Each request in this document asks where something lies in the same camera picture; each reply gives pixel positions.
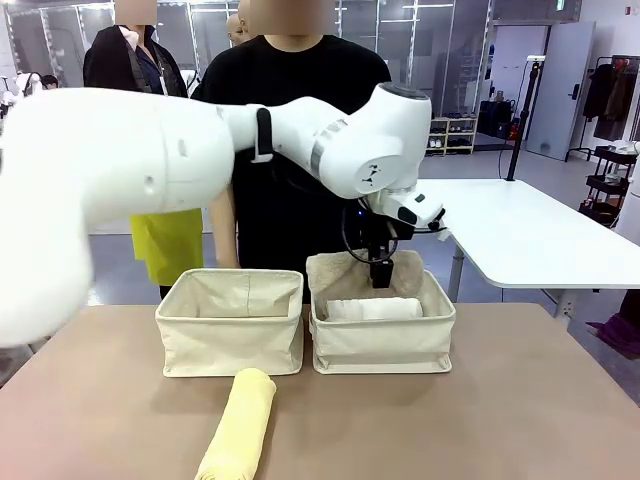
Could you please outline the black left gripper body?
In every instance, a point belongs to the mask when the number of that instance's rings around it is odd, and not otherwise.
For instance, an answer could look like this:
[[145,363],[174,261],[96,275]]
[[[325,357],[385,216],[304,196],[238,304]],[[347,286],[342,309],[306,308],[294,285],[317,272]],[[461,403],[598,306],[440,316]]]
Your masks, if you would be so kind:
[[366,215],[361,226],[368,260],[390,260],[399,242],[410,240],[413,234],[413,226],[381,215]]

